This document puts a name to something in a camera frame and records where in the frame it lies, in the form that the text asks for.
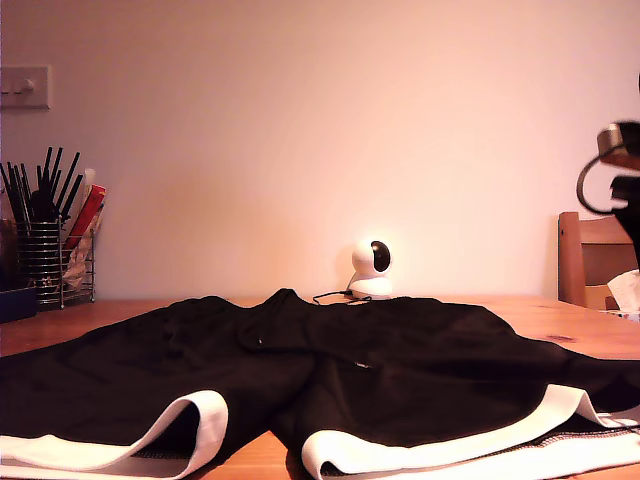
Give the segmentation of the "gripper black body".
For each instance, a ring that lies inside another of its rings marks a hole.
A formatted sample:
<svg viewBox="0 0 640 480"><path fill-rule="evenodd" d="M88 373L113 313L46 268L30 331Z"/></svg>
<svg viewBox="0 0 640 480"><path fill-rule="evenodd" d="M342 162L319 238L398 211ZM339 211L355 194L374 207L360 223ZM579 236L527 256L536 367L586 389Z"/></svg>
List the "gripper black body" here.
<svg viewBox="0 0 640 480"><path fill-rule="evenodd" d="M640 177L616 176L610 185L613 200L626 201L629 209L636 209L640 203Z"/></svg>

